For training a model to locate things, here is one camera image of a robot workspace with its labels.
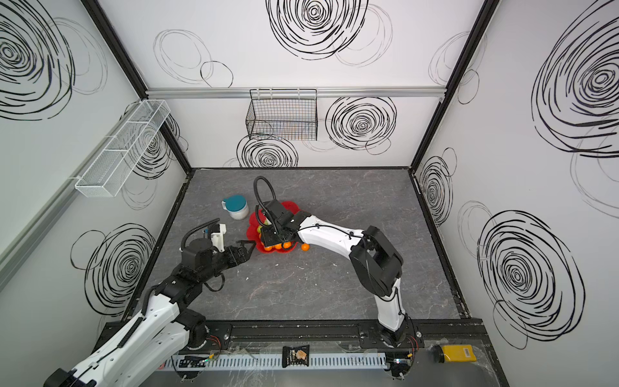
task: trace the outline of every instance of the white wall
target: white wall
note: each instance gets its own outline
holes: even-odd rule
[[[0,4],[4,21],[0,25],[4,139],[0,248],[4,248],[93,151],[136,95],[80,1],[49,0],[40,5],[30,0],[22,5],[29,4],[41,15],[40,20],[49,23],[37,25],[44,31],[50,28],[39,36],[57,35],[56,43],[66,39],[69,47],[58,45],[57,55],[72,58],[75,69],[69,67],[69,72],[76,74],[75,81],[62,84],[56,73],[51,97],[43,93],[38,101],[8,107],[9,93],[41,89],[7,68],[9,61],[17,62],[17,50],[7,49],[8,35],[3,31],[23,19],[7,11],[9,2]],[[20,31],[28,35],[26,29]],[[22,41],[33,50],[46,44],[27,37]],[[89,42],[88,48],[83,41]],[[70,62],[58,58],[55,63]],[[106,71],[102,72],[101,63]],[[9,82],[8,74],[20,83]],[[53,104],[58,101],[62,106]],[[45,106],[41,103],[51,107],[32,113]],[[41,120],[18,120],[18,113],[27,110],[30,114],[21,118]],[[183,180],[182,169],[157,136],[117,197],[80,195],[69,206],[0,292],[0,384],[41,386],[57,368],[70,370],[89,355],[103,324],[123,312]]]
[[[307,10],[284,14],[278,6],[296,3],[101,3],[150,88],[445,85],[482,5],[337,0],[330,12],[325,2],[307,2]],[[476,85],[469,82],[472,96]],[[317,140],[278,133],[258,140],[254,159],[261,161],[247,163],[234,159],[248,135],[249,99],[168,101],[182,112],[176,119],[194,167],[383,167],[410,165],[437,98],[346,100],[341,105],[357,107],[340,128],[327,114],[334,102],[318,101]]]
[[[417,170],[464,298],[513,387],[617,385],[619,159],[600,156],[617,156],[619,1],[578,19],[552,54],[593,3],[504,0],[477,96],[452,103]],[[597,120],[610,121],[568,124]],[[591,129],[605,136],[569,138]]]

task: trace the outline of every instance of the gray table surface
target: gray table surface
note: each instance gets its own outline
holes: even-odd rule
[[[404,257],[402,298],[411,318],[458,318],[456,305],[406,170],[198,170],[150,274],[147,287],[180,262],[180,241],[215,217],[227,226],[226,245],[246,239],[248,219],[233,220],[221,201],[242,194],[256,205],[253,180],[265,176],[277,199],[292,200],[333,224],[381,229]],[[270,198],[260,183],[263,198]],[[203,293],[190,308],[209,320],[374,319],[372,294],[350,261],[314,246],[289,254],[260,254],[225,271],[223,290]],[[209,281],[219,287],[220,279]]]

